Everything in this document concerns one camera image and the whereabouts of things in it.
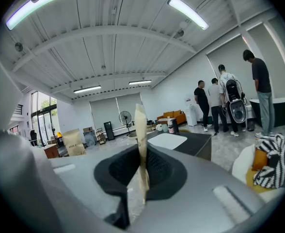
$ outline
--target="black and white blanket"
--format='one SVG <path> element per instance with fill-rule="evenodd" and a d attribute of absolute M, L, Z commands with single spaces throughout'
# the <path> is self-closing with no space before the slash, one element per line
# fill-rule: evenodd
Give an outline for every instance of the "black and white blanket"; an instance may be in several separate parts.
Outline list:
<path fill-rule="evenodd" d="M 260 140 L 262 142 L 258 149 L 267 153 L 269 166 L 263 167 L 254 175 L 254 184 L 265 188 L 279 188 L 285 183 L 285 136 L 277 134 Z"/>

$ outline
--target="white shirt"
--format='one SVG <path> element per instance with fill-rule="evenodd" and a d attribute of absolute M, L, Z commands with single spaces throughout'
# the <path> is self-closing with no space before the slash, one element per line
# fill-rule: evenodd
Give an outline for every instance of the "white shirt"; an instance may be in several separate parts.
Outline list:
<path fill-rule="evenodd" d="M 224 93 L 225 94 L 225 102 L 228 102 L 230 101 L 229 100 L 229 94 L 226 90 L 226 82 L 228 81 L 228 79 L 235 79 L 235 80 L 238 80 L 237 77 L 232 74 L 232 73 L 229 73 L 229 72 L 224 72 L 220 78 L 219 78 L 219 92 L 220 93 Z M 239 95 L 241 96 L 241 87 L 240 87 L 240 83 L 239 82 L 236 82 L 237 83 L 237 90 L 238 90 L 238 93 Z"/>
<path fill-rule="evenodd" d="M 208 94 L 210 96 L 209 105 L 210 107 L 221 106 L 222 101 L 219 93 L 219 86 L 217 84 L 212 84 L 211 87 L 208 88 Z"/>

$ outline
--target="man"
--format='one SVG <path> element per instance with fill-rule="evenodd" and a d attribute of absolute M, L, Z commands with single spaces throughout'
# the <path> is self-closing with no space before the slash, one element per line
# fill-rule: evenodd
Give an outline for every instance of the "man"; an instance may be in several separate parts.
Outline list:
<path fill-rule="evenodd" d="M 208 88 L 208 93 L 210 96 L 210 106 L 211 106 L 211 114 L 214 121 L 214 130 L 215 134 L 219 133 L 219 125 L 218 125 L 218 116 L 221 118 L 221 122 L 223 125 L 223 132 L 227 132 L 229 130 L 228 125 L 226 123 L 226 117 L 222 111 L 222 101 L 219 93 L 218 80 L 213 78 L 211 80 L 212 86 Z"/>
<path fill-rule="evenodd" d="M 208 113 L 209 113 L 209 104 L 208 100 L 204 91 L 205 82 L 200 80 L 198 83 L 198 87 L 194 91 L 194 98 L 196 103 L 200 106 L 201 110 L 203 111 L 203 125 L 204 131 L 208 131 L 207 129 L 207 121 L 208 121 Z"/>
<path fill-rule="evenodd" d="M 222 104 L 226 104 L 226 108 L 228 110 L 228 113 L 229 113 L 229 116 L 230 116 L 230 119 L 231 119 L 231 125 L 232 125 L 232 128 L 233 128 L 233 131 L 231 131 L 231 135 L 235 136 L 235 137 L 239 137 L 239 134 L 238 134 L 238 124 L 235 122 L 233 116 L 232 116 L 232 112 L 231 112 L 231 109 L 230 109 L 230 100 L 229 100 L 229 94 L 226 90 L 226 82 L 228 79 L 235 79 L 237 80 L 236 76 L 232 73 L 229 73 L 229 72 L 226 72 L 225 70 L 225 66 L 224 65 L 219 65 L 218 66 L 218 70 L 220 72 L 220 94 L 221 94 L 221 98 L 222 98 Z M 238 93 L 239 95 L 241 96 L 241 87 L 240 87 L 240 83 L 239 82 L 236 82 L 237 83 L 237 90 L 238 90 Z M 243 122 L 241 123 L 241 126 L 242 126 L 242 131 L 243 132 L 246 132 L 246 123 Z"/>
<path fill-rule="evenodd" d="M 258 94 L 261 112 L 262 129 L 261 133 L 255 134 L 256 137 L 273 135 L 275 122 L 275 112 L 272 99 L 272 89 L 269 82 L 269 71 L 263 60 L 255 58 L 250 50 L 243 52 L 244 61 L 250 62 L 253 70 L 255 89 Z"/>

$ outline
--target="ceiling light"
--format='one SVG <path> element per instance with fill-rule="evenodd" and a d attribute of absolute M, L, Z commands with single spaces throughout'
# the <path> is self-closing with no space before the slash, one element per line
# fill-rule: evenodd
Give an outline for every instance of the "ceiling light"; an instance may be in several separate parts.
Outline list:
<path fill-rule="evenodd" d="M 199 25 L 203 30 L 206 30 L 209 26 L 208 24 L 189 6 L 187 6 L 181 0 L 168 0 L 167 2 L 170 6 L 179 10 L 181 13 L 184 13 L 187 17 L 189 17 L 192 21 L 194 21 L 197 25 Z"/>
<path fill-rule="evenodd" d="M 9 30 L 12 30 L 21 20 L 27 17 L 30 13 L 53 0 L 38 0 L 37 2 L 28 1 L 20 7 L 6 22 Z"/>
<path fill-rule="evenodd" d="M 131 81 L 128 84 L 150 83 L 151 80 Z"/>
<path fill-rule="evenodd" d="M 83 89 L 79 89 L 79 90 L 75 90 L 74 93 L 80 93 L 80 92 L 85 92 L 85 91 L 92 91 L 92 90 L 97 90 L 102 88 L 100 85 L 98 86 L 93 86 L 93 87 L 88 87 L 88 88 L 83 88 Z"/>

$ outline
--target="man in black t-shirt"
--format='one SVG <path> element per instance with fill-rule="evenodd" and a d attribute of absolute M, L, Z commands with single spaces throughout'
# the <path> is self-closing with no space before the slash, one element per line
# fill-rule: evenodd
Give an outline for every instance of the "man in black t-shirt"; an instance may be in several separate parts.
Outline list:
<path fill-rule="evenodd" d="M 260 103 L 260 114 L 262 122 L 262 133 L 255 134 L 256 137 L 273 135 L 272 130 L 275 123 L 275 112 L 272 99 L 272 90 L 269 82 L 269 71 L 263 60 L 255 58 L 250 50 L 243 52 L 244 61 L 252 64 L 253 80 Z"/>
<path fill-rule="evenodd" d="M 208 113 L 209 113 L 209 104 L 204 91 L 205 82 L 203 80 L 199 81 L 199 86 L 194 91 L 194 98 L 196 103 L 200 106 L 203 111 L 203 124 L 204 131 L 208 131 L 207 129 L 207 121 L 208 121 Z"/>

